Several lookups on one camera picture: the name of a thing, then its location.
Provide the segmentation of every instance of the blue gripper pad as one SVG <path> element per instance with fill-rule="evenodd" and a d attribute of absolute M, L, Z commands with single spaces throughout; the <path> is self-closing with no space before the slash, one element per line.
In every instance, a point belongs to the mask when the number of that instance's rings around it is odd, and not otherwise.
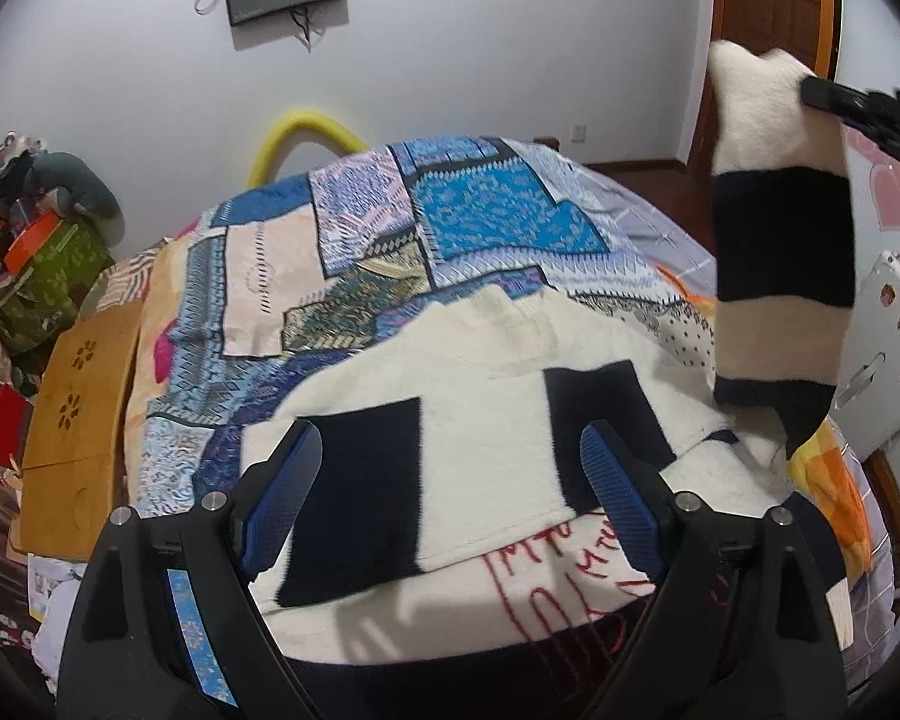
<path fill-rule="evenodd" d="M 658 583 L 667 568 L 660 549 L 659 523 L 605 437 L 592 424 L 581 433 L 580 462 L 629 564 Z"/>
<path fill-rule="evenodd" d="M 323 442 L 319 431 L 307 423 L 247 519 L 244 552 L 240 561 L 241 570 L 247 578 L 255 578 L 276 563 L 307 493 L 314 485 L 322 458 Z M 271 457 L 268 462 L 274 460 L 278 461 L 279 457 Z"/>

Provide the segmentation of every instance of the bed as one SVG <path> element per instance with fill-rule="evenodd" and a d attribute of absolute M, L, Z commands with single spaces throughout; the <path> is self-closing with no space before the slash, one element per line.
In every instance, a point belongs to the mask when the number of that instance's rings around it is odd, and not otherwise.
<path fill-rule="evenodd" d="M 500 196 L 501 187 L 506 197 L 497 206 L 468 211 L 488 192 Z M 455 205 L 449 196 L 466 202 Z M 533 212 L 525 214 L 527 207 Z M 504 226 L 530 232 L 509 239 Z M 706 315 L 715 292 L 713 257 L 636 194 L 528 143 L 444 138 L 347 157 L 208 210 L 173 242 L 118 265 L 109 278 L 89 310 L 136 298 L 142 284 L 148 291 L 125 420 L 127 488 L 144 515 L 181 511 L 209 490 L 231 488 L 282 435 L 288 423 L 281 404 L 302 383 L 370 359 L 434 303 L 452 306 L 488 287 L 510 299 L 557 288 L 621 320 L 684 367 L 712 373 Z M 350 403 L 348 397 L 340 394 L 338 403 Z M 342 409 L 331 404 L 322 413 L 335 410 Z M 893 570 L 860 463 L 839 434 L 835 440 L 845 480 L 866 513 L 869 552 L 851 591 L 854 643 L 845 669 L 853 688 L 885 659 Z M 452 674 L 494 679 L 480 658 L 516 653 L 521 643 L 543 664 L 538 686 L 521 701 L 546 709 L 538 716 L 572 714 L 652 591 L 621 562 L 600 512 L 587 514 L 479 555 L 453 553 L 419 576 L 397 571 L 363 586 L 305 593 L 290 608 L 276 603 L 274 577 L 252 590 L 300 679 L 330 707 L 328 716 L 334 707 L 352 709 L 335 704 L 341 693 L 368 689 L 379 699 L 372 709 L 399 716 L 401 707 L 388 703 L 388 680 L 413 675 L 427 685 L 446 672 L 435 677 L 426 666 L 449 661 L 458 666 Z M 359 529 L 346 517 L 322 528 L 317 552 L 345 565 L 346 555 L 361 549 Z M 560 572 L 570 581 L 547 576 Z M 448 583 L 443 588 L 440 578 Z M 463 612 L 437 603 L 447 587 L 471 586 L 488 587 L 492 597 L 464 593 Z M 571 610 L 567 599 L 574 597 L 581 603 Z M 472 615 L 480 635 L 448 633 L 461 627 L 455 621 L 462 613 Z M 583 640 L 583 629 L 596 643 Z M 430 640 L 442 635 L 444 644 L 420 642 L 419 631 Z M 568 654 L 575 647 L 578 653 Z M 502 666 L 504 673 L 511 666 Z M 372 688 L 368 673 L 379 677 Z"/>

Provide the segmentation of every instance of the bed sheet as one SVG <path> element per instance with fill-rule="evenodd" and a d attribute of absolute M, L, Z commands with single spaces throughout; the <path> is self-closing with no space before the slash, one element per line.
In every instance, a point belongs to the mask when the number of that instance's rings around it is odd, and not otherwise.
<path fill-rule="evenodd" d="M 557 218 L 562 234 L 556 243 L 550 240 L 541 246 L 537 240 L 521 250 L 520 245 L 526 241 L 508 240 L 500 229 L 484 227 L 474 233 L 484 247 L 480 251 L 481 245 L 474 245 L 466 235 L 457 235 L 453 230 L 459 218 L 447 220 L 439 214 L 425 215 L 423 223 L 415 228 L 415 235 L 408 237 L 408 221 L 419 218 L 421 211 L 425 213 L 428 202 L 431 207 L 439 205 L 434 199 L 447 190 L 450 182 L 457 182 L 454 191 L 472 191 L 476 186 L 472 179 L 480 173 L 480 166 L 514 159 L 516 162 L 511 162 L 508 170 L 519 170 L 519 163 L 529 165 L 542 178 L 540 183 L 549 196 L 573 197 L 586 212 L 582 220 L 585 224 L 579 224 L 581 219 L 574 217 L 573 209 L 566 205 L 559 208 L 562 204 L 558 202 L 557 210 L 566 217 Z M 228 481 L 235 481 L 232 467 L 235 459 L 239 465 L 240 443 L 234 442 L 234 434 L 239 434 L 242 420 L 266 419 L 266 408 L 259 410 L 244 401 L 249 391 L 261 394 L 261 382 L 282 365 L 274 351 L 282 353 L 284 359 L 287 353 L 298 359 L 307 359 L 310 354 L 312 359 L 314 352 L 322 353 L 330 362 L 342 359 L 354 349 L 398 332 L 413 317 L 413 312 L 392 312 L 394 300 L 402 306 L 415 303 L 415 311 L 419 311 L 429 299 L 424 295 L 445 290 L 442 294 L 447 299 L 458 298 L 466 294 L 458 289 L 461 283 L 485 283 L 487 276 L 507 269 L 538 269 L 544 280 L 556 282 L 555 286 L 591 308 L 615 313 L 625 322 L 629 319 L 631 326 L 648 337 L 659 340 L 659 318 L 663 314 L 706 328 L 706 321 L 679 293 L 656 274 L 649 274 L 641 263 L 664 266 L 692 293 L 713 295 L 716 264 L 712 256 L 642 197 L 542 146 L 442 139 L 377 149 L 369 156 L 341 162 L 343 167 L 335 163 L 336 167 L 328 166 L 314 172 L 316 175 L 295 176 L 279 187 L 255 191 L 248 194 L 250 197 L 240 196 L 212 209 L 156 258 L 125 435 L 131 502 L 145 514 L 188 507 L 194 500 L 194 473 L 202 467 L 216 472 L 213 464 L 206 463 L 209 456 L 228 461 Z M 434 166 L 445 170 L 435 170 Z M 365 208 L 333 207 L 334 194 L 352 190 L 353 170 L 360 167 L 372 167 L 383 178 L 373 188 L 373 203 Z M 428 175 L 433 186 L 415 183 Z M 402 191 L 408 176 L 415 185 L 410 204 L 403 200 Z M 320 201 L 324 203 L 324 224 L 319 223 Z M 308 207 L 317 210 L 310 212 Z M 302 213 L 293 213 L 300 209 Z M 279 228 L 274 228 L 274 220 Z M 546 221 L 552 223 L 553 216 Z M 590 237 L 594 230 L 596 236 Z M 279 261 L 279 256 L 274 255 L 279 251 L 276 247 L 286 247 L 287 242 L 306 242 L 308 236 L 319 243 L 314 250 L 319 252 L 317 257 L 296 258 L 293 272 L 280 272 L 279 265 L 274 269 L 274 261 Z M 554 251 L 554 247 L 565 247 L 571 238 L 577 251 Z M 406 247 L 413 240 L 418 241 L 418 249 L 408 256 Z M 492 256 L 485 253 L 487 240 L 499 245 Z M 624 262 L 615 273 L 612 268 L 605 268 L 596 274 L 588 266 L 594 255 L 587 249 L 600 247 L 601 240 L 610 241 L 619 252 L 618 265 Z M 514 256 L 514 250 L 518 250 L 518 255 Z M 330 310 L 340 308 L 341 303 L 327 300 L 327 296 L 341 282 L 346 283 L 355 261 L 365 259 L 376 261 L 376 272 L 371 275 L 397 275 L 404 288 L 410 290 L 408 295 L 394 297 L 389 288 L 379 290 L 378 284 L 368 286 L 364 282 L 348 293 L 350 300 L 354 295 L 377 300 L 377 305 L 382 306 L 378 316 L 386 314 L 387 322 L 368 322 L 367 317 L 354 317 L 346 311 L 334 314 Z M 261 263 L 269 264 L 261 268 Z M 416 284 L 415 278 L 426 278 L 429 288 L 422 281 Z M 626 284 L 613 285 L 610 282 L 614 278 L 626 279 Z M 509 283 L 507 289 L 511 296 L 519 296 L 522 290 L 533 290 L 533 284 L 528 285 L 524 275 L 523 280 Z M 283 303 L 286 310 L 278 312 L 278 322 L 267 316 L 272 312 L 266 309 L 266 301 L 261 303 L 262 293 L 266 299 Z M 316 319 L 314 306 L 320 307 Z M 245 319 L 249 314 L 252 322 Z M 337 330 L 330 337 L 314 333 L 315 325 L 325 327 L 328 316 L 343 331 Z M 242 325 L 247 324 L 252 332 L 242 332 Z M 205 354 L 207 346 L 215 346 L 210 355 Z M 182 380 L 181 372 L 186 376 Z M 298 370 L 295 375 L 310 372 Z M 264 392 L 263 400 L 280 394 Z M 163 459 L 168 456 L 175 461 L 165 463 Z M 850 467 L 852 460 L 848 459 L 847 465 Z M 226 481 L 226 476 L 214 477 L 212 473 L 205 482 L 221 479 Z M 855 474 L 854 480 L 865 503 L 872 502 L 863 474 L 859 478 Z M 148 493 L 154 486 L 170 494 L 156 500 Z M 889 630 L 884 613 L 884 605 L 889 611 L 889 604 L 883 603 L 887 594 L 880 589 L 886 572 L 876 570 L 889 565 L 889 560 L 885 560 L 889 546 L 881 536 L 886 530 L 881 531 L 879 510 L 873 517 L 868 507 L 868 516 L 876 546 L 874 570 L 853 589 L 857 644 L 848 651 L 848 660 L 853 661 L 847 664 L 851 684 L 865 678 L 882 662 L 881 645 Z"/>

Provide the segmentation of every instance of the baseboard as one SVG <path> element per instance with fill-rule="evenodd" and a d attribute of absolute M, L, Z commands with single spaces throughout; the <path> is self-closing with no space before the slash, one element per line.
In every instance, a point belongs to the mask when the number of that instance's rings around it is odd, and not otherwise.
<path fill-rule="evenodd" d="M 617 173 L 635 172 L 636 170 L 678 170 L 686 172 L 687 165 L 679 159 L 635 159 L 626 162 L 594 162 L 586 167 L 596 172 Z"/>

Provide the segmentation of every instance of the door frame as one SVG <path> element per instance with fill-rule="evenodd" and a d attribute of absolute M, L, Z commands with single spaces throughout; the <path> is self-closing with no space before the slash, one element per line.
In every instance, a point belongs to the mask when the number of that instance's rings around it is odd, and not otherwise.
<path fill-rule="evenodd" d="M 822 79 L 833 80 L 837 71 L 837 51 L 840 47 L 840 21 L 842 0 L 820 0 L 821 23 L 817 38 L 817 63 L 813 71 Z M 720 40 L 724 36 L 725 0 L 713 0 L 713 18 L 710 22 L 710 42 Z M 823 18 L 823 14 L 832 8 L 833 19 Z M 717 116 L 716 98 L 709 74 L 703 81 L 700 109 L 697 114 L 697 125 L 694 128 L 693 141 L 690 145 L 690 156 L 687 167 L 699 177 L 710 174 L 710 165 L 701 165 L 703 160 L 703 133 L 710 124 L 710 118 Z"/>

